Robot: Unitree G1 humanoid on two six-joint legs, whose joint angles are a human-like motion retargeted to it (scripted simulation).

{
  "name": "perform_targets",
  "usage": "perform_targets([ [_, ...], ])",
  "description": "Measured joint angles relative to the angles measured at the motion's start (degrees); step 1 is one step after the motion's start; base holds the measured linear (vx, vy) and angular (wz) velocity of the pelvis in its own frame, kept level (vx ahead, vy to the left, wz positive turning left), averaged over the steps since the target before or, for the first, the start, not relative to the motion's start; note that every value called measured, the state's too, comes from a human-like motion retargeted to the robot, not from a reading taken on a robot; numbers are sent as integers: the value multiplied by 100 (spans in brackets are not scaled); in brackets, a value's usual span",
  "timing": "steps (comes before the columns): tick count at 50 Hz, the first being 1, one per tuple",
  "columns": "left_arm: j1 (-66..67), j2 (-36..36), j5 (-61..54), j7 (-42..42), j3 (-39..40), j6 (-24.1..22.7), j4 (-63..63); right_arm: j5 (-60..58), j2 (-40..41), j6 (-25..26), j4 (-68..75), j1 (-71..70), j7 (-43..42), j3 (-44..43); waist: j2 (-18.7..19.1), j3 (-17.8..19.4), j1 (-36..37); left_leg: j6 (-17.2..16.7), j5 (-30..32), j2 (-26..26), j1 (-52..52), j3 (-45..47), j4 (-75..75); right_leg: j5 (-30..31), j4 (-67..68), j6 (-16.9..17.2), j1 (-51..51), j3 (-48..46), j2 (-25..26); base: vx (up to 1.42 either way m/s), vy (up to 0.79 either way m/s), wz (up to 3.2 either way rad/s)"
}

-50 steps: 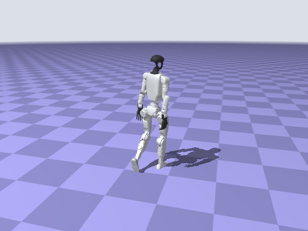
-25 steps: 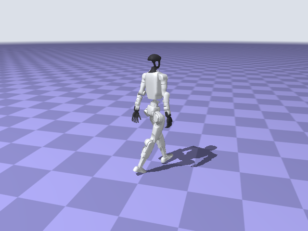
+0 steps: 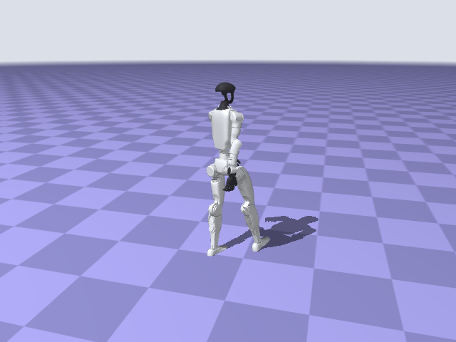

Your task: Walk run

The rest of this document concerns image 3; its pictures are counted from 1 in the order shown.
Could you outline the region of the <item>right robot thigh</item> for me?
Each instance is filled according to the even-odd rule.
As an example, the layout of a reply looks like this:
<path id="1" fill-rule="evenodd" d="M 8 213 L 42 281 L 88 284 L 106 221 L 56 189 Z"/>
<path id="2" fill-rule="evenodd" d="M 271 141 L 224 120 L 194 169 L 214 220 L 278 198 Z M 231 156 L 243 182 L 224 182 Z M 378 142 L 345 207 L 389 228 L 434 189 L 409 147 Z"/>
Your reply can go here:
<path id="1" fill-rule="evenodd" d="M 237 180 L 237 187 L 244 198 L 244 204 L 241 206 L 241 212 L 242 214 L 248 216 L 247 207 L 250 204 L 254 205 L 254 190 L 252 181 L 247 170 L 242 166 L 237 167 L 235 177 Z"/>

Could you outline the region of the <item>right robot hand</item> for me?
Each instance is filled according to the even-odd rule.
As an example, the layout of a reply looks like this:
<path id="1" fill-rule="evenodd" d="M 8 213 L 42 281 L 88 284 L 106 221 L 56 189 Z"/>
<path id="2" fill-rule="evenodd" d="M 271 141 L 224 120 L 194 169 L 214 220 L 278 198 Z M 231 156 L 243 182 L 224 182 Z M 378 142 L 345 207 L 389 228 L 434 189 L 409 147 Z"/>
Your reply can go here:
<path id="1" fill-rule="evenodd" d="M 227 173 L 229 175 L 229 177 L 227 178 L 227 184 L 226 184 L 225 188 L 223 189 L 226 192 L 227 191 L 230 192 L 230 191 L 234 190 L 234 185 L 237 186 L 237 180 L 235 177 L 236 173 L 234 173 L 234 174 L 230 174 L 230 173 L 231 173 L 231 168 L 229 167 L 228 173 Z"/>

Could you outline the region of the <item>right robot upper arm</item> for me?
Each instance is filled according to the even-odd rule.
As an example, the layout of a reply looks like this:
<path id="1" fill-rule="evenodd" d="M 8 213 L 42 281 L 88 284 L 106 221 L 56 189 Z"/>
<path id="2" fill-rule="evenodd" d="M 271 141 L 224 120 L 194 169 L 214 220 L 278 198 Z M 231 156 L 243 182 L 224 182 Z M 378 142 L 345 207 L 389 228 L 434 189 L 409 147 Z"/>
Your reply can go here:
<path id="1" fill-rule="evenodd" d="M 230 120 L 232 122 L 231 139 L 230 139 L 230 144 L 232 146 L 232 143 L 235 140 L 238 140 L 238 136 L 239 136 L 240 131 L 241 131 L 241 127 L 242 127 L 242 122 L 244 120 L 244 116 L 243 116 L 242 113 L 238 113 L 236 111 L 230 111 Z"/>

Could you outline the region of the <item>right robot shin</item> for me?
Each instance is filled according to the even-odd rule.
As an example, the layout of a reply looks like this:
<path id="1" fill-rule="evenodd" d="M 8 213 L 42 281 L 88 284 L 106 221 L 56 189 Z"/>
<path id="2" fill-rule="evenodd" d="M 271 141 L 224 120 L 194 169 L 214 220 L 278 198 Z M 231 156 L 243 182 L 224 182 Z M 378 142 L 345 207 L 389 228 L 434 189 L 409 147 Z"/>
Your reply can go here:
<path id="1" fill-rule="evenodd" d="M 244 216 L 245 222 L 247 223 L 248 228 L 252 232 L 254 242 L 256 243 L 256 241 L 257 241 L 257 243 L 260 243 L 261 238 L 260 238 L 260 232 L 259 232 L 259 218 L 258 218 L 257 209 L 256 209 L 255 205 L 250 204 L 247 207 L 247 213 L 248 213 L 248 216 L 246 216 L 246 215 Z"/>

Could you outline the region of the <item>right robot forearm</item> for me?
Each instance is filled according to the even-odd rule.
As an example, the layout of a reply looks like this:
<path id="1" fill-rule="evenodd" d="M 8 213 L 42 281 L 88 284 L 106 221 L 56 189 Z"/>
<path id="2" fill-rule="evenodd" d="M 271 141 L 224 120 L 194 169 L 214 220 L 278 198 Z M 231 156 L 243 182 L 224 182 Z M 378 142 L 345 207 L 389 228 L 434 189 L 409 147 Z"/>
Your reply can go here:
<path id="1" fill-rule="evenodd" d="M 239 140 L 235 140 L 232 143 L 231 149 L 229 151 L 229 161 L 228 161 L 228 168 L 231 168 L 231 173 L 234 174 L 237 171 L 237 158 L 239 154 L 239 149 L 241 147 L 241 142 Z"/>

